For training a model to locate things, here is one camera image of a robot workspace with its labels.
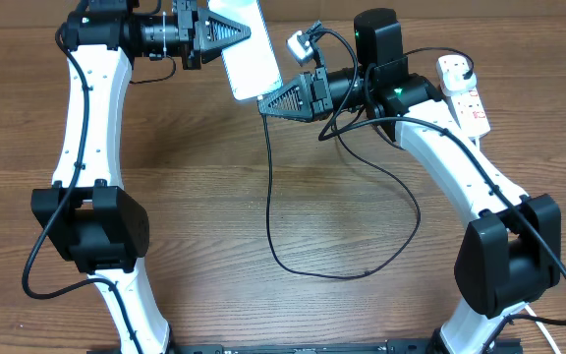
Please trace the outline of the Samsung Galaxy smartphone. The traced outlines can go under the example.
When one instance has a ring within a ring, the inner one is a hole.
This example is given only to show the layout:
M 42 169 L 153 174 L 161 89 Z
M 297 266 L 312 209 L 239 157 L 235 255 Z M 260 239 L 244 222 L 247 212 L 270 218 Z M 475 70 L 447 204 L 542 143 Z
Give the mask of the Samsung Galaxy smartphone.
M 258 0 L 208 0 L 208 8 L 246 25 L 251 36 L 222 51 L 233 96 L 238 101 L 282 87 L 282 79 Z

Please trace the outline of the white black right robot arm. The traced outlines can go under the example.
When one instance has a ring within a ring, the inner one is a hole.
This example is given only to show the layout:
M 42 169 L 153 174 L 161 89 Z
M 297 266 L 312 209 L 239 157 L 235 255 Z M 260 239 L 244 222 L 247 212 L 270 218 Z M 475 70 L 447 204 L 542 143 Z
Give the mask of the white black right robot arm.
M 409 152 L 459 214 L 465 235 L 454 265 L 461 293 L 452 317 L 426 344 L 430 353 L 518 353 L 500 339 L 516 320 L 533 321 L 530 304 L 566 279 L 561 255 L 561 212 L 549 195 L 532 197 L 505 177 L 481 152 L 468 120 L 483 118 L 473 60 L 444 47 L 433 85 L 408 67 L 401 26 L 391 9 L 375 8 L 354 19 L 346 43 L 353 64 L 326 68 L 321 23 L 287 42 L 300 64 L 315 63 L 289 84 L 261 98 L 263 118 L 323 121 L 321 140 L 338 139 L 338 116 L 351 111 L 350 130 L 373 126 L 388 143 Z

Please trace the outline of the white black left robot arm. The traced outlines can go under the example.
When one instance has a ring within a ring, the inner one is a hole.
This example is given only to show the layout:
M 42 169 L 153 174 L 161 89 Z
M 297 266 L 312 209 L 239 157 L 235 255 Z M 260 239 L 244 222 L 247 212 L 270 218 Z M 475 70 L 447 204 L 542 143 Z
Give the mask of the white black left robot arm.
M 65 138 L 50 186 L 32 192 L 30 207 L 40 240 L 100 292 L 122 353 L 177 351 L 146 274 L 148 215 L 121 175 L 122 113 L 134 63 L 168 59 L 197 70 L 251 34 L 247 23 L 194 1 L 143 13 L 135 0 L 83 1 L 56 31 L 70 74 Z

